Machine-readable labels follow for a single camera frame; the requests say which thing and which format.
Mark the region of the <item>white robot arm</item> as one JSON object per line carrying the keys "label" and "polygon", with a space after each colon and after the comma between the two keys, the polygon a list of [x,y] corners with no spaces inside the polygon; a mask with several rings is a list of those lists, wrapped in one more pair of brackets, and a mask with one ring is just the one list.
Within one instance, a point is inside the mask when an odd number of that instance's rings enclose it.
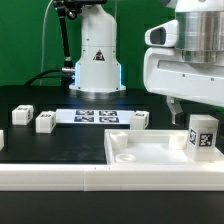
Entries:
{"label": "white robot arm", "polygon": [[[161,1],[175,18],[145,33],[145,88],[165,95],[174,115],[181,99],[224,107],[224,0]],[[71,89],[89,97],[124,89],[116,22],[101,6],[83,9],[82,54]]]}

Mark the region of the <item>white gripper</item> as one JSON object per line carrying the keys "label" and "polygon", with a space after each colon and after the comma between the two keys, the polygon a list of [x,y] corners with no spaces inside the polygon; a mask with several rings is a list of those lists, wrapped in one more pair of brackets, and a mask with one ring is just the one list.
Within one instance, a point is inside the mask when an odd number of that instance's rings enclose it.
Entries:
{"label": "white gripper", "polygon": [[151,47],[144,56],[143,81],[148,92],[168,96],[172,123],[181,125],[178,98],[224,107],[224,52],[214,64],[193,64],[182,60],[181,51]]}

